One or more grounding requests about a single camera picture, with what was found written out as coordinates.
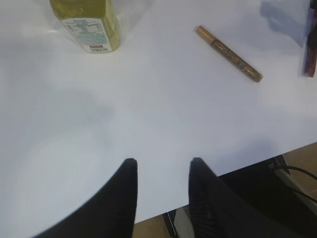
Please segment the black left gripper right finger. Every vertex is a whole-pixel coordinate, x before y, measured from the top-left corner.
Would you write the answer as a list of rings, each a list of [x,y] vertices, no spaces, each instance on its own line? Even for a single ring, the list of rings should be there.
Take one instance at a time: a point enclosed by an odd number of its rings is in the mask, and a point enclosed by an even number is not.
[[[295,238],[235,194],[201,158],[189,171],[190,220],[197,238]]]

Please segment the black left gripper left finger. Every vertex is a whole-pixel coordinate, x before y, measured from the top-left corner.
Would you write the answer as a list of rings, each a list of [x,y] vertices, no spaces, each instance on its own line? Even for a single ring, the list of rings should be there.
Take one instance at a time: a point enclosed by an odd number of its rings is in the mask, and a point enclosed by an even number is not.
[[[85,204],[40,238],[130,238],[137,207],[137,161],[126,159]]]

